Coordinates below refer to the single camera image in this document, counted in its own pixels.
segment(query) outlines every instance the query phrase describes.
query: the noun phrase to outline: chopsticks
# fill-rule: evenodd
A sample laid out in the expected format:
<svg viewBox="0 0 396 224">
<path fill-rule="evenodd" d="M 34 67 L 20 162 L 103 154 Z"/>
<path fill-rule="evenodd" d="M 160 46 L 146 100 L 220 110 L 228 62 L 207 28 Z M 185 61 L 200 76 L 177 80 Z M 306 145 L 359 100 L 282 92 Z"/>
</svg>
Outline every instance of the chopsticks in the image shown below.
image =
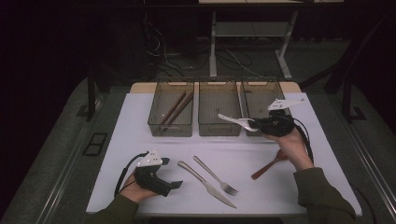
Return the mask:
<svg viewBox="0 0 396 224">
<path fill-rule="evenodd" d="M 172 106 L 172 108 L 169 110 L 169 112 L 166 114 L 166 116 L 163 118 L 161 121 L 161 124 L 172 124 L 173 121 L 177 118 L 177 116 L 183 111 L 183 109 L 187 106 L 187 104 L 191 101 L 192 96 L 194 95 L 194 92 L 192 91 L 187 98 L 182 102 L 182 100 L 186 96 L 186 92 L 183 91 L 183 93 L 178 97 L 176 103 Z"/>
</svg>

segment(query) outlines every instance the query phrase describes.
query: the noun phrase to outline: green sleeve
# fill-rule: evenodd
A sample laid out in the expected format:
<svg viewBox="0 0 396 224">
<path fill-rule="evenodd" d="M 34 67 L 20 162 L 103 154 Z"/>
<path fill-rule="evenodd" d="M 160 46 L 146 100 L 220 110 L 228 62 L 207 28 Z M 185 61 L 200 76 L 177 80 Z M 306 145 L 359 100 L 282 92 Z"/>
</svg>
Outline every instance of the green sleeve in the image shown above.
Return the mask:
<svg viewBox="0 0 396 224">
<path fill-rule="evenodd" d="M 350 203 L 327 181 L 323 170 L 311 168 L 294 173 L 298 204 L 305 207 L 310 224 L 355 223 Z"/>
<path fill-rule="evenodd" d="M 117 195 L 113 202 L 103 209 L 89 217 L 86 224 L 131 224 L 134 215 L 139 207 L 135 203 L 122 195 Z"/>
</svg>

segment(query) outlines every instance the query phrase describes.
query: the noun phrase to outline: knife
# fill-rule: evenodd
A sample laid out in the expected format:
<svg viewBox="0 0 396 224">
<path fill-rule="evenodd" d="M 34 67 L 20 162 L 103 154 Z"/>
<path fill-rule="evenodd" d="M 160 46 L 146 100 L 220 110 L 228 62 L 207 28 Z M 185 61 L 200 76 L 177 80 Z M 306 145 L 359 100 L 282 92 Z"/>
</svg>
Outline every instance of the knife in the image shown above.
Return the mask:
<svg viewBox="0 0 396 224">
<path fill-rule="evenodd" d="M 233 208 L 236 208 L 236 206 L 233 205 L 233 203 L 231 203 L 226 197 L 224 197 L 211 184 L 209 184 L 206 180 L 204 180 L 203 177 L 198 175 L 198 173 L 196 173 L 188 164 L 186 164 L 186 162 L 179 161 L 177 164 L 179 166 L 183 167 L 184 169 L 186 169 L 187 171 L 189 171 L 190 173 L 192 173 L 195 177 L 197 177 L 205 185 L 207 192 L 209 192 L 213 197 L 219 199 L 222 203 L 225 203 Z"/>
</svg>

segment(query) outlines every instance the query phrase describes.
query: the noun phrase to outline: clear plastic tray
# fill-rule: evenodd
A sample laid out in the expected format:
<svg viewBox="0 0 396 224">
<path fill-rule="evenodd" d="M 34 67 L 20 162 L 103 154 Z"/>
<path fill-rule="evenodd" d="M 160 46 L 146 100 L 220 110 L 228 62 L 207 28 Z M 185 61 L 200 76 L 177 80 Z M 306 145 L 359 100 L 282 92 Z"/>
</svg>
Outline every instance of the clear plastic tray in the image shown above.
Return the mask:
<svg viewBox="0 0 396 224">
<path fill-rule="evenodd" d="M 193 94 L 192 77 L 159 79 L 148 117 L 151 134 L 191 137 Z"/>
<path fill-rule="evenodd" d="M 199 134 L 201 136 L 239 136 L 241 127 L 220 119 L 218 114 L 241 119 L 241 107 L 234 77 L 199 79 Z"/>
<path fill-rule="evenodd" d="M 269 117 L 268 106 L 285 96 L 276 77 L 242 77 L 240 87 L 242 115 L 244 119 Z M 248 136 L 262 136 L 260 132 L 250 132 Z"/>
</svg>

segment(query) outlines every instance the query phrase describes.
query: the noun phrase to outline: cutlery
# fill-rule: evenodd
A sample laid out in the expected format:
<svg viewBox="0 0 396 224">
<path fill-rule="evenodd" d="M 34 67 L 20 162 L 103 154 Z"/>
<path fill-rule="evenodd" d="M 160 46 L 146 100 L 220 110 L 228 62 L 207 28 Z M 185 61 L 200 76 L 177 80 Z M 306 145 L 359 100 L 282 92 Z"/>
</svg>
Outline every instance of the cutlery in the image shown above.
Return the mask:
<svg viewBox="0 0 396 224">
<path fill-rule="evenodd" d="M 230 185 L 228 185 L 227 183 L 225 183 L 225 182 L 222 182 L 216 175 L 215 175 L 215 173 L 213 173 L 210 169 L 209 169 L 209 167 L 207 167 L 205 164 L 204 164 L 204 162 L 203 161 L 201 161 L 197 156 L 194 156 L 193 157 L 194 158 L 194 160 L 196 161 L 196 162 L 198 162 L 198 164 L 200 164 L 202 167 L 204 167 L 204 169 L 206 169 L 211 175 L 213 175 L 213 177 L 215 177 L 215 179 L 220 183 L 220 187 L 226 192 L 226 193 L 229 193 L 229 194 L 231 194 L 231 195 L 236 195 L 236 193 L 238 193 L 238 190 L 236 190 L 236 189 L 233 189 Z"/>
<path fill-rule="evenodd" d="M 175 119 L 177 118 L 177 116 L 181 113 L 181 111 L 184 110 L 184 108 L 189 104 L 189 102 L 192 100 L 192 97 L 194 95 L 194 92 L 190 93 L 187 96 L 187 99 L 185 99 L 183 101 L 183 103 L 180 105 L 180 107 L 175 111 L 175 114 L 172 116 L 172 118 L 170 118 L 167 122 L 167 124 L 172 124 L 173 121 L 175 121 Z"/>
<path fill-rule="evenodd" d="M 228 120 L 228 121 L 230 121 L 230 122 L 239 124 L 239 125 L 241 125 L 243 128 L 245 128 L 246 130 L 251 131 L 251 132 L 257 132 L 257 131 L 259 130 L 259 129 L 250 128 L 250 124 L 249 124 L 248 122 L 249 122 L 250 120 L 251 120 L 251 121 L 255 121 L 254 119 L 232 119 L 232 118 L 229 118 L 229 117 L 224 116 L 224 115 L 222 115 L 222 114 L 218 114 L 218 117 L 219 117 L 220 119 L 225 119 L 225 120 Z"/>
<path fill-rule="evenodd" d="M 209 192 L 213 197 L 219 199 L 222 203 L 225 203 L 233 208 L 236 208 L 233 203 L 231 203 L 226 197 L 224 197 L 218 190 L 216 190 L 211 184 L 209 184 L 206 180 L 204 180 L 203 177 L 198 175 L 186 162 L 184 161 L 179 161 L 177 163 L 179 166 L 183 167 L 186 169 L 188 172 L 190 172 L 192 175 L 197 177 L 206 187 L 207 192 Z"/>
<path fill-rule="evenodd" d="M 176 110 L 176 108 L 178 107 L 178 105 L 181 103 L 181 101 L 183 100 L 184 96 L 186 96 L 186 92 L 183 91 L 183 93 L 181 93 L 181 95 L 177 98 L 176 103 L 172 106 L 172 108 L 168 111 L 168 113 L 166 114 L 166 116 L 163 118 L 163 120 L 161 121 L 161 124 L 165 124 L 166 121 L 168 121 L 168 119 L 171 117 L 172 113 Z"/>
<path fill-rule="evenodd" d="M 266 166 L 262 167 L 258 172 L 254 173 L 251 178 L 252 179 L 257 179 L 259 178 L 262 174 L 265 173 L 272 165 L 274 165 L 277 161 L 286 161 L 288 159 L 288 156 L 280 149 L 276 153 L 276 157 L 274 158 L 273 161 L 268 163 Z"/>
</svg>

